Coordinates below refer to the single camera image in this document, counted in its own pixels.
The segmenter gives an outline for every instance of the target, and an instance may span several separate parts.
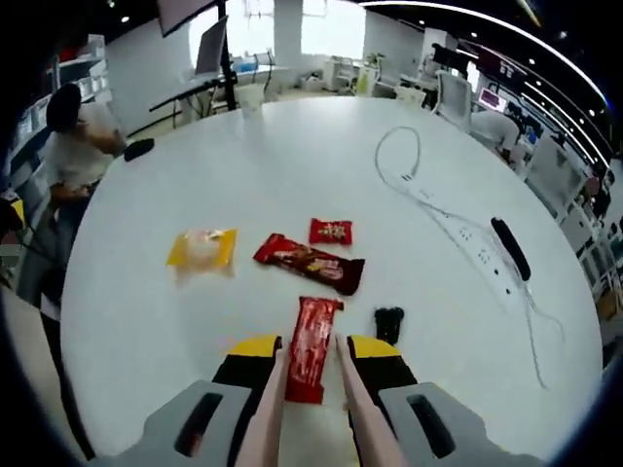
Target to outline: red candy wrapper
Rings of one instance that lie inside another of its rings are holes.
[[[345,260],[272,233],[253,256],[263,265],[275,265],[352,295],[359,287],[365,260]]]
[[[290,367],[285,385],[285,400],[322,404],[324,388],[320,384],[329,347],[336,309],[344,309],[337,300],[300,297],[299,319],[290,343]]]
[[[310,243],[340,243],[341,245],[352,245],[352,222],[325,222],[311,219]]]

